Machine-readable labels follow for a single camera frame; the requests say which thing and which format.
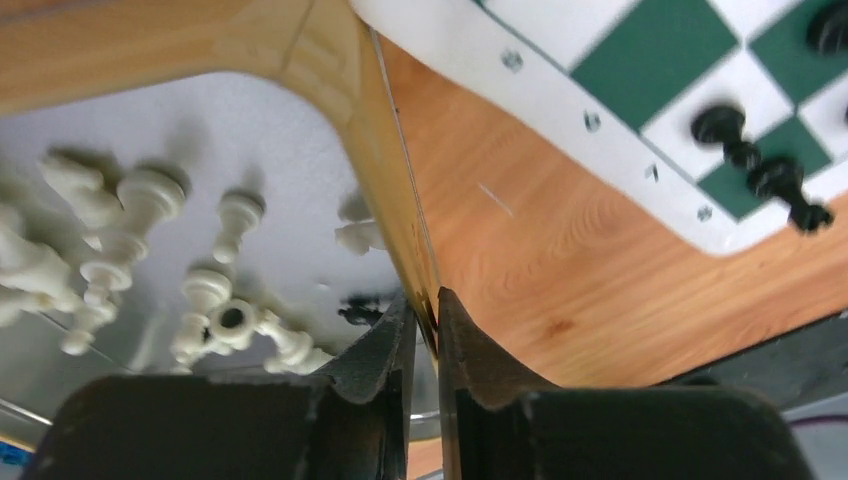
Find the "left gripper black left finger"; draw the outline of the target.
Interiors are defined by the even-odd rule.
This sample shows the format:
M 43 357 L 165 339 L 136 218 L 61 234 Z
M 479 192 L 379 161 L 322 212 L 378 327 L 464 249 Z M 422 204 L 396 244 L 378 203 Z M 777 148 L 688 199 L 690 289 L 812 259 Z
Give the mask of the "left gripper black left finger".
M 402 479 L 416 315 L 398 295 L 308 375 L 108 376 L 75 391 L 27 479 Z

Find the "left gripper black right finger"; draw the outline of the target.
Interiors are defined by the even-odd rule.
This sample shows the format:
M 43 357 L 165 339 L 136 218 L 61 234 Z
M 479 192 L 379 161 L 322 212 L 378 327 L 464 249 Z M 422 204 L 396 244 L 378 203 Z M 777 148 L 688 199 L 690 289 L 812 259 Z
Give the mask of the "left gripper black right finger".
M 448 479 L 810 479 L 761 397 L 723 386 L 560 387 L 438 293 Z

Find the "gold tin box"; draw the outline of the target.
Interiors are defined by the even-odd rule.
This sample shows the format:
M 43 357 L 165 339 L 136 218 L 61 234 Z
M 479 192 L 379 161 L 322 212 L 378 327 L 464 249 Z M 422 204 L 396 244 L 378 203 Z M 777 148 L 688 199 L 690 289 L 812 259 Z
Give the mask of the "gold tin box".
M 405 163 L 372 38 L 346 1 L 100 1 L 1 14 L 1 438 L 35 445 L 109 374 L 166 371 L 184 284 L 269 300 L 336 350 L 347 296 L 398 283 L 336 241 L 363 181 Z

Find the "green white chess board mat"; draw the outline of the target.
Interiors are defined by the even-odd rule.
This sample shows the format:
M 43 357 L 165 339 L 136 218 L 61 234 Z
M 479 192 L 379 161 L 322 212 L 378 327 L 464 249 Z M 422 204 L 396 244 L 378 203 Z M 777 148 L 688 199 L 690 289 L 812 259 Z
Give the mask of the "green white chess board mat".
M 713 256 L 847 210 L 847 53 L 806 43 L 831 1 L 356 1 L 405 53 L 520 120 Z M 738 106 L 763 161 L 787 156 L 835 215 L 799 233 L 749 172 L 699 145 L 694 117 Z

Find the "black rook chess piece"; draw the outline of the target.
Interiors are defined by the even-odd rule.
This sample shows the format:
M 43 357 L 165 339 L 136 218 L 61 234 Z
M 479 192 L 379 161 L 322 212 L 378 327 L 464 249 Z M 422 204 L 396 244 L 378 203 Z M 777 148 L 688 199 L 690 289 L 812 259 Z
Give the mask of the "black rook chess piece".
M 811 203 L 805 196 L 802 185 L 804 171 L 793 158 L 770 157 L 751 170 L 746 177 L 747 188 L 763 200 L 777 198 L 788 208 L 788 221 L 805 235 L 818 233 L 830 227 L 835 215 L 821 203 Z

